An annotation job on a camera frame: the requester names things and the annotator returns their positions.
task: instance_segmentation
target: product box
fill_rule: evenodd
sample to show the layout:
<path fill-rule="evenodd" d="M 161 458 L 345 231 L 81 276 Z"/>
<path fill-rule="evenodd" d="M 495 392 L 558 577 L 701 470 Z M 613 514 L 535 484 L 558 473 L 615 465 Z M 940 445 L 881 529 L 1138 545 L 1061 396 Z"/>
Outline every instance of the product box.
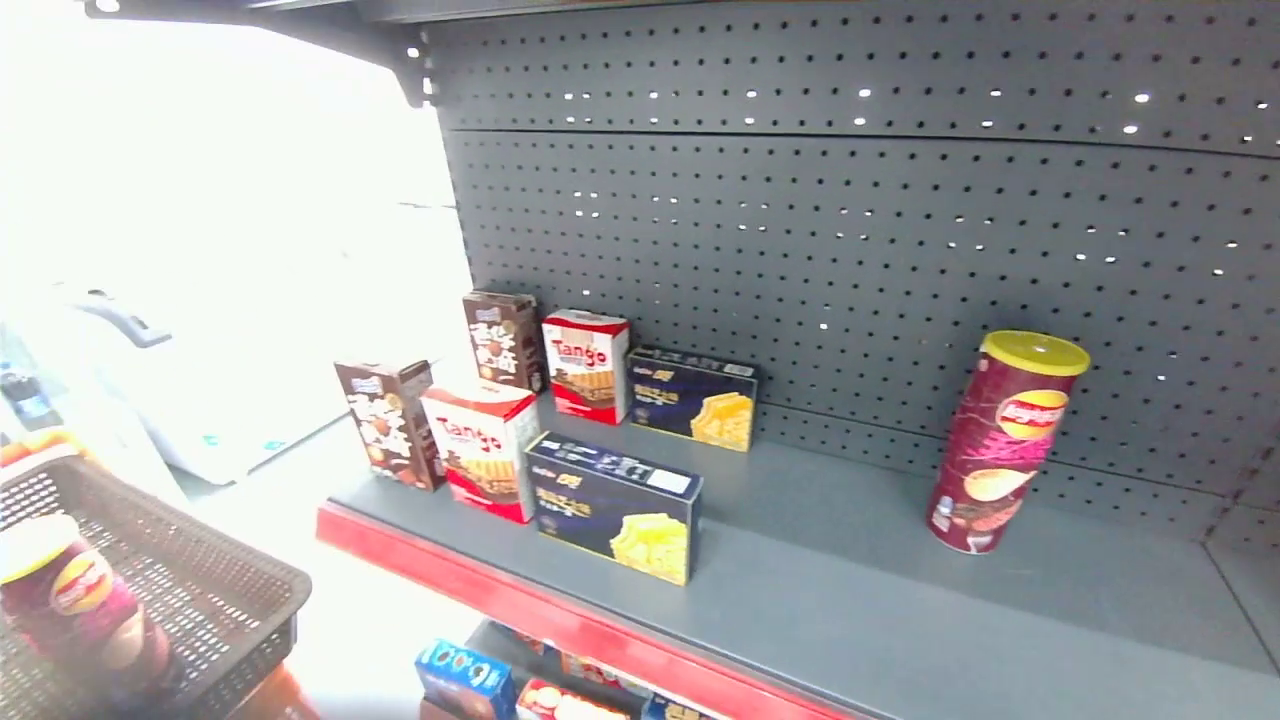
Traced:
<path fill-rule="evenodd" d="M 498 629 L 502 630 L 504 634 L 515 638 L 517 642 L 527 647 L 538 657 L 547 657 L 554 652 L 558 652 L 554 647 L 550 646 L 550 643 L 545 641 L 540 641 L 532 635 L 526 635 L 525 633 L 521 633 L 520 630 L 509 625 L 503 625 L 497 620 L 494 620 L 493 624 L 497 625 Z"/>
<path fill-rule="evenodd" d="M 472 720 L 513 720 L 516 682 L 511 666 L 451 642 L 435 641 L 413 664 L 428 705 Z"/>
<path fill-rule="evenodd" d="M 588 657 L 579 657 L 567 652 L 561 653 L 561 671 L 572 678 L 581 678 L 607 688 L 618 688 L 639 697 L 649 697 L 653 691 L 632 682 L 630 678 L 614 673 L 609 667 L 595 662 Z"/>
<path fill-rule="evenodd" d="M 591 702 L 580 694 L 534 678 L 516 703 L 520 720 L 630 720 L 621 710 Z"/>
<path fill-rule="evenodd" d="M 617 425 L 627 416 L 625 318 L 558 310 L 543 320 L 556 410 Z"/>
<path fill-rule="evenodd" d="M 631 421 L 730 450 L 751 447 L 760 370 L 641 346 L 627 354 Z"/>
<path fill-rule="evenodd" d="M 481 379 L 541 392 L 547 377 L 532 295 L 468 292 L 462 297 Z"/>
<path fill-rule="evenodd" d="M 539 532 L 677 585 L 689 582 L 699 475 L 558 433 L 544 433 L 525 455 Z"/>
<path fill-rule="evenodd" d="M 535 395 L 488 380 L 434 384 L 422 395 L 458 502 L 527 523 L 534 493 L 521 448 L 538 437 Z"/>
<path fill-rule="evenodd" d="M 444 465 L 419 396 L 431 384 L 426 360 L 402 370 L 334 363 L 369 462 L 380 474 L 424 489 L 444 484 Z"/>
<path fill-rule="evenodd" d="M 644 703 L 640 720 L 714 720 L 710 715 L 699 712 L 692 707 L 685 707 L 678 702 L 653 693 L 649 702 Z"/>

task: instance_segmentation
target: red and white box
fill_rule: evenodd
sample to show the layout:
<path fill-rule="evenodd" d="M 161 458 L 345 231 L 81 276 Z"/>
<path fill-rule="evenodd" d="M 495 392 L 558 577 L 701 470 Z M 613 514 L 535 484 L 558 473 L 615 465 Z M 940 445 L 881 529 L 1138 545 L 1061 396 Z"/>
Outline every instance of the red and white box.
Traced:
<path fill-rule="evenodd" d="M 627 416 L 626 318 L 557 310 L 543 320 L 556 410 L 617 425 Z"/>
<path fill-rule="evenodd" d="M 541 434 L 535 397 L 480 379 L 426 388 L 422 407 L 454 500 L 516 523 L 534 516 L 524 448 Z"/>

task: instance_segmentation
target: black basket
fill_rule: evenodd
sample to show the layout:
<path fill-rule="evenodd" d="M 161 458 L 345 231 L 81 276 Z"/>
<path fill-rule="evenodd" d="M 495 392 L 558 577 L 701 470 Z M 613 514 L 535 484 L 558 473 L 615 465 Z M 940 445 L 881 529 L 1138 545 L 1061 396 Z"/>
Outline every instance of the black basket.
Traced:
<path fill-rule="evenodd" d="M 0 530 L 65 512 L 123 577 L 186 665 L 154 716 L 224 720 L 284 660 L 311 579 L 138 491 L 70 450 L 0 471 Z M 102 698 L 0 624 L 0 720 L 104 717 Z"/>

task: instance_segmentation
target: shelf bracket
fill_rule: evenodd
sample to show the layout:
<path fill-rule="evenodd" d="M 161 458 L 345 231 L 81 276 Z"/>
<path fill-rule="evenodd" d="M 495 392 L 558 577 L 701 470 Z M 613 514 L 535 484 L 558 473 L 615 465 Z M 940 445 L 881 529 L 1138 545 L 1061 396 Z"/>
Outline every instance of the shelf bracket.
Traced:
<path fill-rule="evenodd" d="M 431 104 L 426 33 L 411 24 L 365 22 L 355 3 L 87 0 L 84 14 L 104 20 L 259 27 L 388 68 L 411 106 Z"/>

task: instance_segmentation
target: chip can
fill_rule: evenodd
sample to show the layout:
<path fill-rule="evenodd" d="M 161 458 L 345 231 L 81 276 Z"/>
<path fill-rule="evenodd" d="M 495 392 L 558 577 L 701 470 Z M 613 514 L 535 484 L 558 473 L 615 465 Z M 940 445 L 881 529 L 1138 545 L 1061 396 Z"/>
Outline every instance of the chip can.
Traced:
<path fill-rule="evenodd" d="M 938 539 L 973 555 L 996 550 L 1088 368 L 1088 352 L 1052 336 L 997 331 L 983 340 L 925 515 Z"/>
<path fill-rule="evenodd" d="M 69 515 L 0 532 L 0 609 L 36 653 L 116 707 L 160 701 L 184 675 L 168 634 Z"/>

